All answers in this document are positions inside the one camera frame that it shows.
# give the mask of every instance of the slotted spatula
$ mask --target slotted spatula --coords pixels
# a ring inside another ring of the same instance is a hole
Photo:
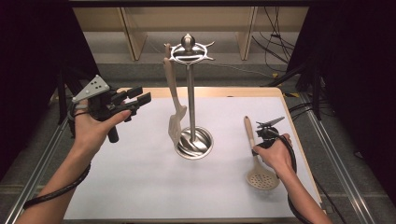
[[[250,148],[253,150],[256,144],[254,143],[253,129],[248,116],[244,117],[244,123]],[[253,154],[254,166],[253,169],[247,173],[247,182],[257,189],[276,188],[279,185],[279,179],[276,174],[262,167],[258,157],[258,155]]]
[[[186,115],[187,107],[185,105],[181,105],[177,97],[177,85],[176,85],[174,63],[169,61],[170,44],[165,45],[165,56],[167,58],[163,59],[163,68],[165,70],[166,81],[168,83],[169,90],[171,92],[172,100],[174,102],[175,110],[176,110],[176,114],[171,115],[169,119],[168,133],[174,145],[176,146],[181,136],[180,121]]]

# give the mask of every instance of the hand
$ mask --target hand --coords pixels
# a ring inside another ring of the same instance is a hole
[[[87,105],[88,101],[81,101],[79,104]],[[84,112],[86,109],[80,109],[76,111],[76,114]],[[76,140],[73,148],[78,148],[80,152],[93,156],[105,142],[110,129],[126,120],[130,115],[130,110],[123,110],[105,121],[93,119],[88,113],[76,116]]]
[[[291,144],[290,136],[287,133],[282,134]],[[291,168],[291,158],[286,146],[280,139],[276,139],[275,142],[268,148],[262,148],[255,146],[253,148],[257,152],[262,160],[270,167],[272,167],[276,173],[284,168]]]

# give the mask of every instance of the metal stand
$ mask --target metal stand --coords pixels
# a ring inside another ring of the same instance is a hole
[[[180,139],[175,146],[177,154],[189,160],[201,159],[212,150],[213,137],[210,132],[202,127],[195,126],[195,102],[194,102],[194,75],[193,65],[204,59],[214,60],[207,57],[207,47],[213,45],[195,43],[193,36],[186,34],[181,39],[181,44],[171,47],[169,61],[186,64],[187,85],[189,95],[190,128],[181,132]]]

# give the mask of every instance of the white board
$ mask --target white board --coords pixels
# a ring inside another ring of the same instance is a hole
[[[180,98],[188,105],[187,98]],[[277,97],[195,98],[196,126],[209,130],[212,151],[196,161],[180,157],[168,135],[175,114],[171,98],[153,99],[132,121],[117,126],[120,141],[107,140],[78,186],[65,219],[165,220],[293,217],[282,184],[254,189],[246,181],[253,167],[244,116],[256,121],[285,117],[275,125],[289,133],[298,176],[316,198],[316,189],[296,144],[287,112]],[[189,113],[182,128],[189,127]],[[255,134],[256,144],[262,140]]]

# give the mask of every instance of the wrist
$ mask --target wrist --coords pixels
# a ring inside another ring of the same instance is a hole
[[[282,164],[282,165],[275,166],[274,170],[275,170],[277,176],[279,176],[280,179],[288,178],[291,175],[295,175],[295,173],[294,173],[293,169],[291,168],[291,166],[289,166],[287,164]]]

